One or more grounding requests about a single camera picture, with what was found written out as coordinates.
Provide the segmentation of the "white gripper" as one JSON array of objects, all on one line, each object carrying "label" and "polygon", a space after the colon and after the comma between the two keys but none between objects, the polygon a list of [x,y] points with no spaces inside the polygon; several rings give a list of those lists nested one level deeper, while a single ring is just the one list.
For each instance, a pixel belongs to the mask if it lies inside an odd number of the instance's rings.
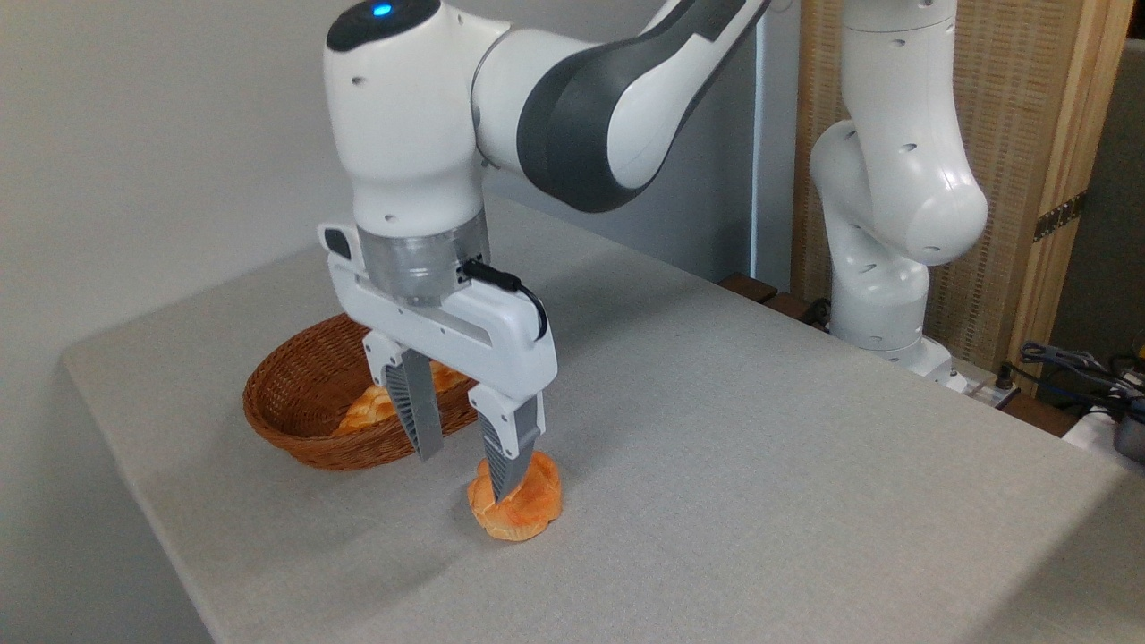
[{"label": "white gripper", "polygon": [[350,225],[319,225],[318,235],[344,311],[373,330],[363,338],[369,374],[388,392],[420,460],[445,445],[429,358],[483,384],[469,390],[469,401],[500,503],[526,477],[545,432],[539,392],[556,378],[555,343],[551,335],[539,337],[534,303],[476,281],[436,307],[409,306],[368,278]]}]

